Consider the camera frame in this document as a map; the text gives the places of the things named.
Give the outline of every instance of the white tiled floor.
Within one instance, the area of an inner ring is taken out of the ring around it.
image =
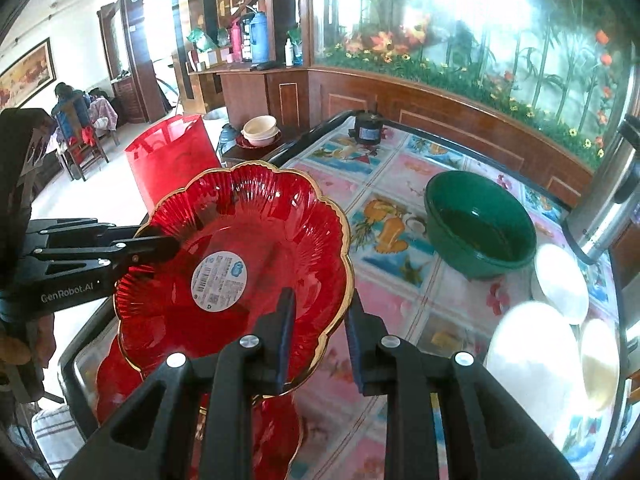
[[[214,145],[218,143],[220,129],[226,120],[222,116],[207,124]],[[34,200],[31,218],[97,218],[100,222],[119,226],[140,224],[146,208],[124,150],[149,127],[149,124],[125,124],[121,127],[117,132],[120,146],[115,146],[111,139],[103,143],[110,162],[107,164],[102,160],[99,165],[89,168],[86,182],[71,181],[65,172],[60,173]],[[54,334],[57,349],[49,369],[45,370],[44,379],[48,392],[62,395],[57,377],[60,355],[101,303],[102,300],[92,301],[56,314]],[[46,399],[41,400],[40,405],[43,408],[55,407]]]

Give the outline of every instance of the blue jacket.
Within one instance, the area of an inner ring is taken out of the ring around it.
[[[54,106],[51,111],[51,115],[55,120],[58,121],[60,126],[60,130],[65,137],[65,140],[69,140],[74,136],[73,128],[69,123],[69,119],[66,114],[62,111],[62,105],[71,101],[76,96],[82,95],[83,99],[78,99],[74,102],[74,108],[76,109],[76,114],[78,115],[78,120],[80,121],[80,125],[85,128],[86,126],[91,126],[91,120],[89,119],[89,105],[91,104],[91,98],[82,92],[81,90],[74,90],[73,95],[70,99],[65,99],[62,101],[58,101],[58,104]]]

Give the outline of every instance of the finger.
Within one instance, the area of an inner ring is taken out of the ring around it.
[[[25,365],[31,361],[31,351],[19,339],[0,335],[0,360],[12,365]]]
[[[40,366],[49,367],[49,361],[56,351],[56,339],[53,335],[53,314],[38,320],[38,338],[36,339],[36,355]]]

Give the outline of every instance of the pink thermos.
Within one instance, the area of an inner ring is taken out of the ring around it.
[[[239,18],[231,25],[231,48],[234,61],[242,61],[242,35],[240,34]]]

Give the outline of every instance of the blue thermos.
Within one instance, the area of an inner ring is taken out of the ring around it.
[[[251,37],[251,56],[254,63],[264,63],[269,60],[269,30],[267,28],[267,15],[264,12],[256,12],[249,23],[249,35]]]

